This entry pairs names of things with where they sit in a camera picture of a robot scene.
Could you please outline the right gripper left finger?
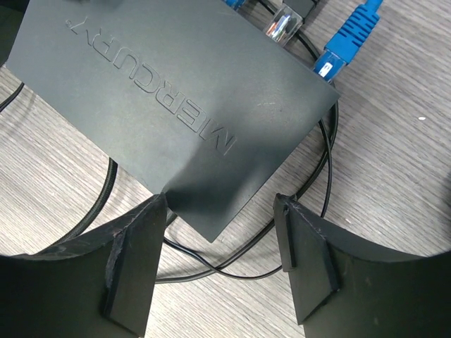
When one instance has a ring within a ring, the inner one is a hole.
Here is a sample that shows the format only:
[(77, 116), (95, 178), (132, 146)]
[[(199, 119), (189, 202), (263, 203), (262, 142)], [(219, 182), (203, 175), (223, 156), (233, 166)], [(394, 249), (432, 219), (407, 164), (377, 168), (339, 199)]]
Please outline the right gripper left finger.
[(1, 257), (2, 337), (143, 337), (166, 228), (163, 194), (79, 237)]

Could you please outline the black network switch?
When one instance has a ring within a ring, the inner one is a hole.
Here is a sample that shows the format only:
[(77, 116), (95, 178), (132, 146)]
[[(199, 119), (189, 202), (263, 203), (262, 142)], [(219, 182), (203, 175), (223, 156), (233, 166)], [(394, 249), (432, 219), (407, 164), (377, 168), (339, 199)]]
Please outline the black network switch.
[(208, 241), (339, 97), (222, 1), (31, 1), (6, 65)]

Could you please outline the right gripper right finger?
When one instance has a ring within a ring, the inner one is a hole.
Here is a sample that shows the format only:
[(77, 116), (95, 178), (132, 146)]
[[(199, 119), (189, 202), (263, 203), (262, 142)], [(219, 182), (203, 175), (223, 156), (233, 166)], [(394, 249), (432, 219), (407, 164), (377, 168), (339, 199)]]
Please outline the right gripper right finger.
[(450, 253), (371, 242), (278, 194), (274, 221), (307, 337), (449, 337)]

